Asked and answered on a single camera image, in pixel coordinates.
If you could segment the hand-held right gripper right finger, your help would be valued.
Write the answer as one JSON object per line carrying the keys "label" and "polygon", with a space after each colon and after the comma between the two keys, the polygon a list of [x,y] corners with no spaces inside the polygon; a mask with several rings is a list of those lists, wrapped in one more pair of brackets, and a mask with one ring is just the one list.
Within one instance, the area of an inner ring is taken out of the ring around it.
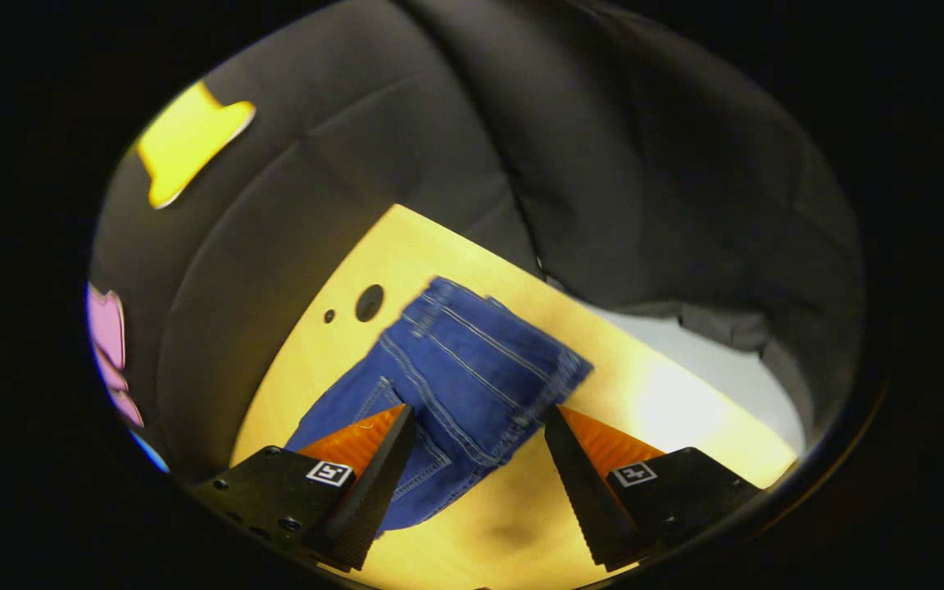
{"label": "hand-held right gripper right finger", "polygon": [[693,446],[661,452],[584,412],[551,406],[544,436],[593,563],[655,561],[760,496]]}

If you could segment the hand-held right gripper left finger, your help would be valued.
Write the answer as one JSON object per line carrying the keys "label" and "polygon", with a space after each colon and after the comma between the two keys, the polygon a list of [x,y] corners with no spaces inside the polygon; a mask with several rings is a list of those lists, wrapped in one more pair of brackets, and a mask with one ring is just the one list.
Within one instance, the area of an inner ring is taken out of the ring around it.
{"label": "hand-held right gripper left finger", "polygon": [[415,414],[398,404],[300,452],[265,446],[188,492],[289,559],[360,570],[415,440]]}

